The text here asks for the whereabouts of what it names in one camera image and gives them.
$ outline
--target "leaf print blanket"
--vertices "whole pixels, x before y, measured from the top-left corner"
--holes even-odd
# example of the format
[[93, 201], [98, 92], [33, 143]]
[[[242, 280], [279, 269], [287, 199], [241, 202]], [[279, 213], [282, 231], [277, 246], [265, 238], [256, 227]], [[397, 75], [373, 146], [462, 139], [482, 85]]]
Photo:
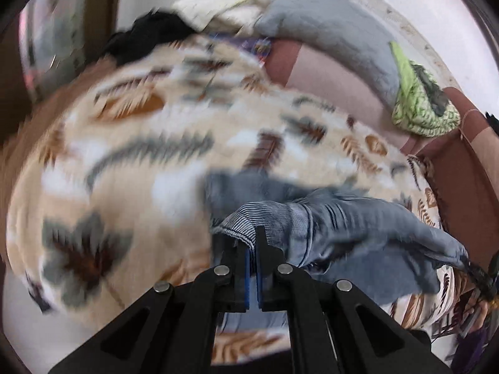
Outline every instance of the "leaf print blanket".
[[[96, 330], [159, 279], [193, 280], [211, 262], [204, 183], [213, 168], [347, 183], [440, 226], [417, 159], [334, 103], [271, 84], [247, 53], [197, 35], [102, 79], [39, 140], [7, 216], [14, 273], [45, 309]], [[437, 274], [449, 280], [445, 294], [441, 285], [428, 302], [409, 296], [386, 310], [411, 327], [435, 322], [455, 282], [451, 267]], [[222, 335], [214, 362], [289, 347], [286, 331]]]

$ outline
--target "person's hand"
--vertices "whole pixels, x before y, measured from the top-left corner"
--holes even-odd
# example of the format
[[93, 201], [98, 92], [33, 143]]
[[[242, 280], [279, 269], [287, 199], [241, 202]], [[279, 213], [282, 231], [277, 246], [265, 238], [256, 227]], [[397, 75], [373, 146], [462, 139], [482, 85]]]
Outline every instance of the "person's hand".
[[473, 291], [473, 294], [471, 295], [470, 300], [466, 304], [465, 311], [463, 313], [463, 322], [464, 322], [468, 316], [472, 315], [475, 312], [476, 308], [480, 308], [480, 314], [478, 315], [477, 320], [475, 321], [475, 323], [473, 324], [468, 333], [473, 333], [478, 329], [482, 328], [483, 323], [485, 322], [485, 318], [487, 317], [488, 314], [487, 301], [480, 301], [477, 305], [479, 293], [480, 293], [479, 291]]

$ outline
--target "gray garment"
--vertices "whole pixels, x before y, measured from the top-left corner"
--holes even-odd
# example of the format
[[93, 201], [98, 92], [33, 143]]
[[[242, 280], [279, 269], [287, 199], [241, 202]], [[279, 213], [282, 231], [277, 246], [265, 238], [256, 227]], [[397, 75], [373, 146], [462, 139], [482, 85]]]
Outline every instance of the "gray garment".
[[344, 187], [297, 187], [249, 170], [213, 172], [206, 178], [206, 204], [213, 233], [254, 251], [254, 227], [262, 225], [290, 264], [320, 281], [348, 279], [379, 305], [437, 293], [436, 269], [463, 268], [468, 257], [460, 242], [402, 205]]
[[273, 0], [255, 29], [297, 39], [326, 52], [360, 76], [393, 109], [400, 81], [389, 43], [394, 37], [349, 0]]

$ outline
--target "green cloth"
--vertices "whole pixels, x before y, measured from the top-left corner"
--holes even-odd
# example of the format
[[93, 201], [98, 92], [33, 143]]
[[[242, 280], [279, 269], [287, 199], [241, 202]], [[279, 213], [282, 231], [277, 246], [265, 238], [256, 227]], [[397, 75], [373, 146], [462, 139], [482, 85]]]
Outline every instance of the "green cloth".
[[411, 61], [405, 56], [396, 42], [391, 42], [393, 57], [397, 63], [400, 76], [400, 89], [397, 103], [393, 108], [392, 121], [401, 129], [422, 135], [437, 137], [456, 129], [460, 122], [456, 107], [449, 103], [444, 114], [435, 114], [421, 80], [413, 70]]

